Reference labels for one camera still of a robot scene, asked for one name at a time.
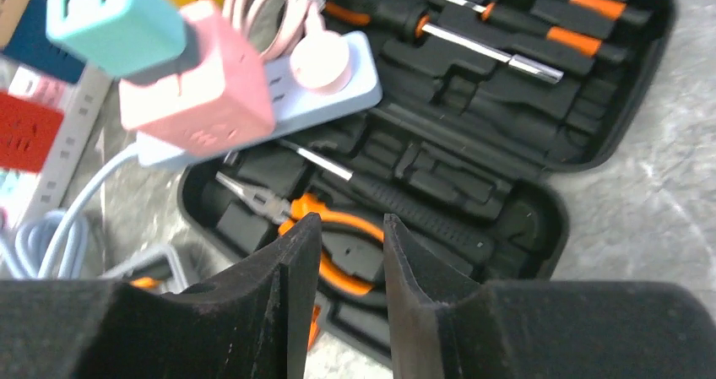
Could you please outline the white long power strip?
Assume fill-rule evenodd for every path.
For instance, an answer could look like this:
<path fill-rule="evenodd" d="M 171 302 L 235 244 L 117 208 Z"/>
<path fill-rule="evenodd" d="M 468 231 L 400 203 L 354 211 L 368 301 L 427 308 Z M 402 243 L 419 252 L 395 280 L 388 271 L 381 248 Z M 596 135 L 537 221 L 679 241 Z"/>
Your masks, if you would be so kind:
<path fill-rule="evenodd" d="M 15 189 L 1 200 L 5 229 L 12 230 L 58 208 L 88 142 L 112 80 L 90 66 L 77 84 L 65 84 L 19 67 L 8 92 L 19 98 L 53 104 L 64 120 L 41 172 L 19 175 Z"/>

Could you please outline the red cube adapter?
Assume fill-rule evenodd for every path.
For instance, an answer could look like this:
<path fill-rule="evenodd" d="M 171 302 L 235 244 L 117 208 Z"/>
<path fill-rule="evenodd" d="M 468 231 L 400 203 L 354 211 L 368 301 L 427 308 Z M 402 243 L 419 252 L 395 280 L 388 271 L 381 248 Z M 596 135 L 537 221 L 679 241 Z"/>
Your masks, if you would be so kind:
<path fill-rule="evenodd" d="M 1 167 L 39 173 L 62 125 L 61 111 L 1 93 Z"/>

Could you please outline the black tool case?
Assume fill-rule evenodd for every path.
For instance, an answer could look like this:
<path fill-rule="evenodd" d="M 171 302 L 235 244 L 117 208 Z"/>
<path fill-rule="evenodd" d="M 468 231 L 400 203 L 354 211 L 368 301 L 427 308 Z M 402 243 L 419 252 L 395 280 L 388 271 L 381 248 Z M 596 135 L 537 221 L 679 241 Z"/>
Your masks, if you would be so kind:
<path fill-rule="evenodd" d="M 215 180 L 224 171 L 375 224 L 397 214 L 477 282 L 551 276 L 568 217 L 543 175 L 611 156 L 676 16 L 675 0 L 327 0 L 326 12 L 330 29 L 367 37 L 382 100 L 290 140 L 374 176 L 401 200 L 380 205 L 266 143 L 188 168 L 182 215 L 233 261 L 278 236 Z"/>

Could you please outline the light blue power strip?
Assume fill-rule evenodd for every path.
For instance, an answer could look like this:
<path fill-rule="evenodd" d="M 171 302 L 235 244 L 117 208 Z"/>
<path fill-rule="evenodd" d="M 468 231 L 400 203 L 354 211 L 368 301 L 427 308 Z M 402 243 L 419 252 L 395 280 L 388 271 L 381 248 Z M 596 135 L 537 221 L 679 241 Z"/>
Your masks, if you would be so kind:
<path fill-rule="evenodd" d="M 377 105 L 382 99 L 382 86 L 366 34 L 362 31 L 352 31 L 344 34 L 343 39 L 350 47 L 352 77 L 342 90 L 334 94 L 321 95 L 301 87 L 290 74 L 287 58 L 280 58 L 265 65 L 276 120 L 274 132 L 270 136 L 242 143 L 216 154 L 201 156 L 138 133 L 135 144 L 138 147 L 139 164 L 142 167 L 180 170 L 189 165 L 221 157 L 232 151 L 250 148 L 275 138 L 282 138 Z"/>

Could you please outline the pink cube socket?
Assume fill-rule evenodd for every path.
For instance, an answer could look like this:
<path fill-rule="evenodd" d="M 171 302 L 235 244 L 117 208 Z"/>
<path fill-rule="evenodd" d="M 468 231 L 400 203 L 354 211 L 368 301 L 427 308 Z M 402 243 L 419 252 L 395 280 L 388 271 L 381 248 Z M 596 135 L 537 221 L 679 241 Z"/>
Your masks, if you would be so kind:
<path fill-rule="evenodd" d="M 209 156 L 274 131 L 263 59 L 213 0 L 180 10 L 198 36 L 200 63 L 148 86 L 120 82 L 120 119 L 190 154 Z"/>

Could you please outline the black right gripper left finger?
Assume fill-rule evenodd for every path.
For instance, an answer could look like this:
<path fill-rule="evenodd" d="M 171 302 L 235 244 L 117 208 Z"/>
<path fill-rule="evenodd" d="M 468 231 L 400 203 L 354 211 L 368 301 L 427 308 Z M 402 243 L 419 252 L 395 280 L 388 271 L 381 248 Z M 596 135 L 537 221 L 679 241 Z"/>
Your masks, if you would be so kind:
<path fill-rule="evenodd" d="M 118 280 L 4 281 L 4 378 L 300 378 L 321 224 L 296 223 L 180 294 Z"/>

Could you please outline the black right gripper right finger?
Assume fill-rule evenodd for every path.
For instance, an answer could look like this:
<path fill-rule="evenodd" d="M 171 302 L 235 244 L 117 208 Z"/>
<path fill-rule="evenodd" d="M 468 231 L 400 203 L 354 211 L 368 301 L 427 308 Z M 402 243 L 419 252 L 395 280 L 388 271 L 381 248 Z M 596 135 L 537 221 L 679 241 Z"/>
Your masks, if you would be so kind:
<path fill-rule="evenodd" d="M 715 323 L 676 284 L 478 284 L 384 220 L 397 378 L 712 378 Z"/>

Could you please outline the teal cube adapter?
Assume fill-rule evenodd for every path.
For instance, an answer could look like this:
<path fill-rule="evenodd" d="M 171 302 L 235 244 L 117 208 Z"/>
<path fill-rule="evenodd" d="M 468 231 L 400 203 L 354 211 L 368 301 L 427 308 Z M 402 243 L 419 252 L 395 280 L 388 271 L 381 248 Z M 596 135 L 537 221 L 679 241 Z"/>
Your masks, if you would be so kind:
<path fill-rule="evenodd" d="M 171 0 L 47 0 L 46 36 L 115 78 L 172 61 L 188 46 Z"/>

